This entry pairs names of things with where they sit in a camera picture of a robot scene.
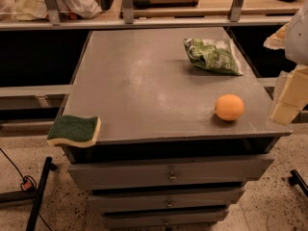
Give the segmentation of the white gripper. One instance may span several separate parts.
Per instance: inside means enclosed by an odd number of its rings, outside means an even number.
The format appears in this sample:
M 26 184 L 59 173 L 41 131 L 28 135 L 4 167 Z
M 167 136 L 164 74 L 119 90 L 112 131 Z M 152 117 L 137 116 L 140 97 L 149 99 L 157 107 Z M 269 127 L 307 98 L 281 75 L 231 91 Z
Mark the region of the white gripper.
M 285 56 L 296 64 L 308 65 L 308 3 L 293 16 L 285 36 Z M 290 124 L 308 104 L 308 66 L 282 71 L 276 80 L 269 120 Z

